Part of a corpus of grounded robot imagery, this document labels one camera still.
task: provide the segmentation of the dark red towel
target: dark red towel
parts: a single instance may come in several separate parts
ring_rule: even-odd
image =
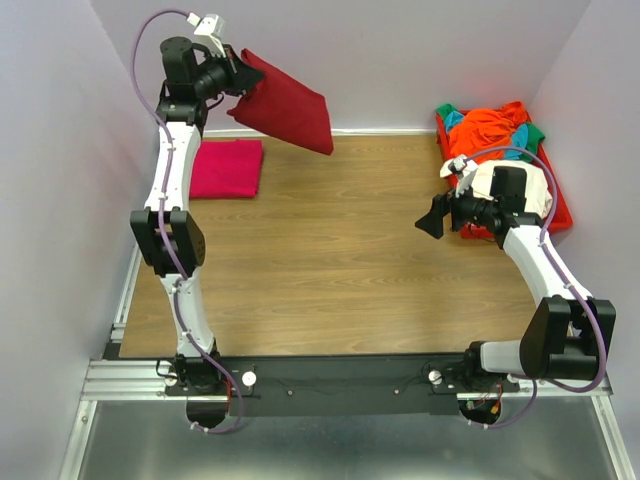
[[[270,137],[330,155],[333,138],[324,97],[247,49],[242,60],[265,78],[227,113]]]
[[[260,140],[202,142],[193,164],[189,197],[255,197],[261,166]]]

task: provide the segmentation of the black bracket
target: black bracket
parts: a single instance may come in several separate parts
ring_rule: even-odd
[[[616,310],[608,300],[588,299],[605,349],[609,351]],[[567,336],[569,325],[580,330]],[[577,300],[543,298],[520,342],[520,363],[530,378],[592,380],[598,371],[598,348],[593,328]]]
[[[168,235],[187,275],[191,276],[196,267],[204,263],[206,247],[204,234],[189,212],[173,210],[165,212]],[[142,258],[153,266],[156,275],[164,277],[168,273],[178,273],[160,236],[158,214],[151,209],[131,212],[131,229],[136,237]]]
[[[220,362],[217,350],[211,354],[212,358]],[[159,374],[165,379],[167,386],[165,394],[168,397],[186,397],[186,413],[190,422],[206,428],[218,426],[229,414],[232,397],[237,394],[227,379],[207,360],[199,357],[185,357],[176,355],[170,361],[171,367],[167,374]],[[253,385],[247,386],[242,382],[242,375],[254,372],[253,364],[227,366],[229,373],[240,388],[244,398],[253,394]],[[210,397],[220,396],[225,400],[213,400]]]
[[[421,375],[431,384],[436,395],[457,393],[487,393],[500,382],[504,392],[517,392],[517,384],[507,381],[507,375],[470,368],[469,352],[462,361],[435,360],[423,367]]]
[[[245,95],[264,79],[264,73],[246,65],[224,45],[225,57],[213,56],[204,45],[185,37],[168,38],[160,45],[166,79],[156,112],[165,122],[195,125],[200,134],[207,123],[207,100],[221,94]],[[198,63],[195,52],[204,54]]]

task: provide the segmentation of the white wall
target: white wall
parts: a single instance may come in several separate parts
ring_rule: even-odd
[[[0,15],[0,477],[57,478],[113,321],[154,132],[87,0]]]
[[[434,128],[433,110],[530,101],[588,0],[91,0],[123,61],[140,23],[179,7],[218,13],[225,41],[252,49],[327,97],[334,128]],[[153,25],[140,78],[155,99],[160,42],[189,35],[185,22]],[[223,112],[208,128],[238,128]]]
[[[575,227],[559,251],[618,315],[613,406],[640,472],[640,3],[593,0],[532,105]]]

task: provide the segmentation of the orange cloth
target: orange cloth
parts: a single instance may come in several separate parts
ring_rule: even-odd
[[[472,155],[490,147],[511,145],[511,135],[523,123],[528,121],[527,111],[522,102],[511,102],[498,110],[476,108],[464,117],[464,120],[449,132],[451,154]],[[487,160],[500,159],[504,152],[493,152],[476,158],[480,164]]]

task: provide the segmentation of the wooden floor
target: wooden floor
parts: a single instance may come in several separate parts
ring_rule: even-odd
[[[256,199],[191,203],[223,354],[459,351],[522,335],[534,304],[511,260],[413,226],[447,188],[435,137],[338,137],[331,157],[264,144]],[[175,346],[168,300],[143,264],[121,355]]]

